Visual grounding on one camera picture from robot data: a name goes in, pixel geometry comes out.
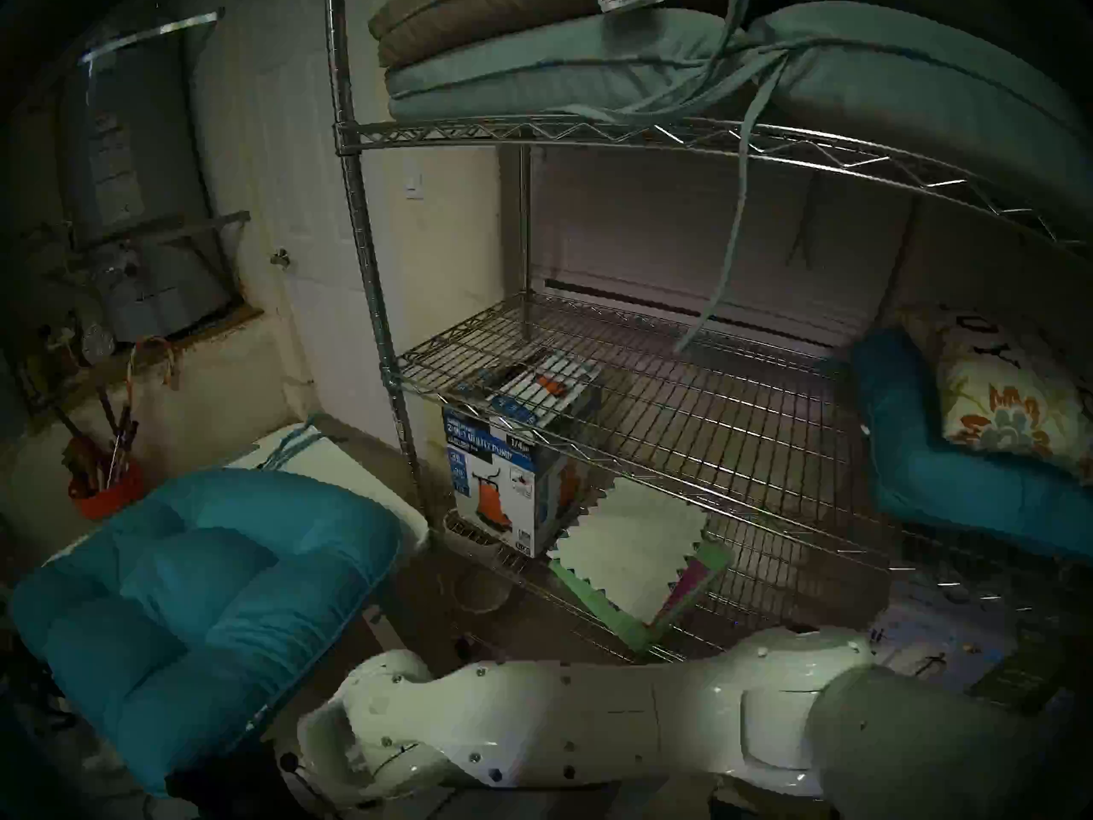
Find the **wire shelving unit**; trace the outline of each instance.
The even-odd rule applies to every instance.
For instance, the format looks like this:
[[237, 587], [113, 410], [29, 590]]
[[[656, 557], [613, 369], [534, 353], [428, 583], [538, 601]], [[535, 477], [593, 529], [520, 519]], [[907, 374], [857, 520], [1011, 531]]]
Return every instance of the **wire shelving unit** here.
[[[565, 295], [531, 282], [530, 147], [593, 145], [736, 155], [740, 124], [689, 119], [634, 128], [567, 116], [357, 124], [350, 87], [344, 0], [327, 0], [334, 136], [379, 366], [400, 447], [421, 492], [421, 468], [403, 393], [498, 422], [485, 399], [455, 389], [491, 365], [536, 368], [549, 350], [601, 365], [601, 407], [544, 431], [514, 431], [598, 468], [710, 513], [706, 536], [737, 561], [650, 651], [667, 660], [703, 657], [779, 622], [862, 628], [884, 607], [894, 576], [917, 575], [956, 600], [1029, 612], [1058, 624], [1086, 616], [1090, 571], [1015, 550], [985, 536], [912, 527], [875, 513], [867, 488], [865, 430], [844, 365], [707, 330], [682, 353], [679, 323]], [[524, 290], [397, 355], [376, 267], [361, 153], [397, 147], [520, 147]], [[957, 203], [1086, 255], [1067, 223], [951, 164], [851, 138], [759, 125], [753, 159], [868, 179]], [[610, 633], [542, 560], [493, 541], [449, 512], [434, 532], [448, 546], [564, 608], [602, 641]], [[626, 658], [615, 642], [612, 652]]]

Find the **green foam mat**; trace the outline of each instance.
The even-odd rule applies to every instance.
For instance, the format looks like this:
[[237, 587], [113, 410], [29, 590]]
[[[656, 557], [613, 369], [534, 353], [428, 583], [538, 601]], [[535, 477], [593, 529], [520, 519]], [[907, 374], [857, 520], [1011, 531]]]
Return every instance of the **green foam mat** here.
[[615, 608], [603, 593], [577, 578], [556, 560], [551, 561], [550, 569], [573, 591], [585, 608], [596, 614], [600, 622], [610, 629], [620, 641], [635, 653], [644, 653], [665, 635], [677, 618], [694, 606], [698, 595], [705, 593], [713, 578], [733, 561], [736, 553], [731, 547], [725, 543], [704, 540], [695, 551], [694, 558], [707, 567], [709, 573], [669, 611], [657, 618], [651, 625], [646, 625], [640, 620]]

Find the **teal cushion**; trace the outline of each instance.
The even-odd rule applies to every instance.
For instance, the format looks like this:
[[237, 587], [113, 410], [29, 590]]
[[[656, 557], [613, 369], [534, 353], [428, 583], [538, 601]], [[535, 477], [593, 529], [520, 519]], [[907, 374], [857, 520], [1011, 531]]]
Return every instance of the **teal cushion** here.
[[902, 330], [869, 335], [851, 362], [870, 430], [878, 509], [912, 523], [988, 531], [1043, 555], [1093, 558], [1093, 492], [1042, 461], [944, 441], [933, 374]]
[[[698, 75], [724, 21], [684, 9], [598, 14], [387, 71], [396, 119], [621, 108]], [[685, 98], [683, 90], [668, 102]]]
[[751, 79], [765, 78], [764, 120], [919, 152], [1042, 206], [1093, 214], [1080, 112], [992, 44], [893, 9], [810, 2], [738, 30], [700, 91], [724, 31], [721, 17], [681, 9], [532, 28], [389, 70], [390, 112], [410, 120], [568, 112], [635, 125], [740, 118]]
[[234, 748], [386, 576], [397, 518], [274, 471], [177, 479], [15, 588], [11, 617], [145, 788]]

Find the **orange bucket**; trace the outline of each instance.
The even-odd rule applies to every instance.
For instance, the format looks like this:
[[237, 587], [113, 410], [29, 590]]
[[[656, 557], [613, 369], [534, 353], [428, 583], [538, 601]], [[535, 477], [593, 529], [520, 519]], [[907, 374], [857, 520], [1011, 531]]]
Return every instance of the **orange bucket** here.
[[77, 492], [75, 482], [69, 482], [69, 496], [80, 513], [90, 520], [103, 520], [117, 514], [129, 503], [144, 497], [144, 473], [141, 472], [140, 465], [130, 459], [129, 469], [121, 475], [117, 484], [82, 499], [73, 495]]

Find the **orange pump illustration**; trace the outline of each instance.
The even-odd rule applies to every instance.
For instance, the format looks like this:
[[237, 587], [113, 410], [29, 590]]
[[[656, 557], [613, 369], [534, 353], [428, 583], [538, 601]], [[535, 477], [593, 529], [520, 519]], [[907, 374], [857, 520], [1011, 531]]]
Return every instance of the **orange pump illustration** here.
[[580, 477], [577, 476], [577, 469], [574, 467], [573, 461], [566, 461], [565, 467], [562, 468], [562, 472], [559, 476], [559, 483], [557, 509], [561, 513], [569, 507], [577, 495], [577, 491], [580, 490]]
[[479, 480], [479, 507], [477, 512], [479, 519], [498, 531], [510, 530], [513, 522], [501, 509], [501, 489], [494, 481], [501, 476], [501, 468], [498, 467], [497, 472], [493, 476], [479, 476], [478, 473], [471, 473], [471, 476]]

